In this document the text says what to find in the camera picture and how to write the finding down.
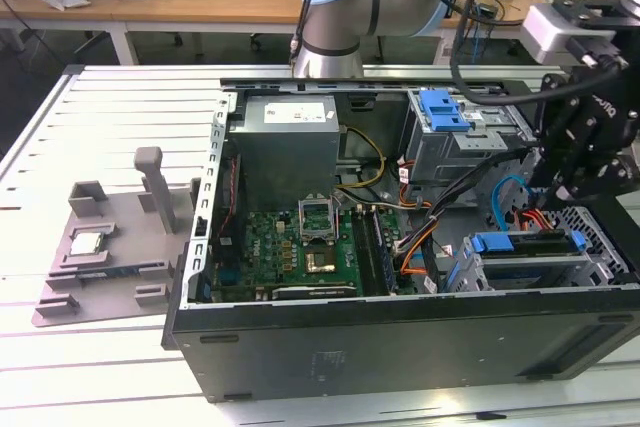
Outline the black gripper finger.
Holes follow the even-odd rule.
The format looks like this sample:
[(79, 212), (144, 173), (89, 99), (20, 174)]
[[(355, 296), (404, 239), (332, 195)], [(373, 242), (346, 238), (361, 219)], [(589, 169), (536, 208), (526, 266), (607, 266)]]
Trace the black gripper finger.
[(560, 171), (553, 196), (561, 201), (587, 201), (639, 190), (639, 141), (617, 152), (587, 150)]
[(590, 187), (594, 183), (595, 117), (579, 94), (540, 101), (535, 114), (539, 159), (531, 187)]

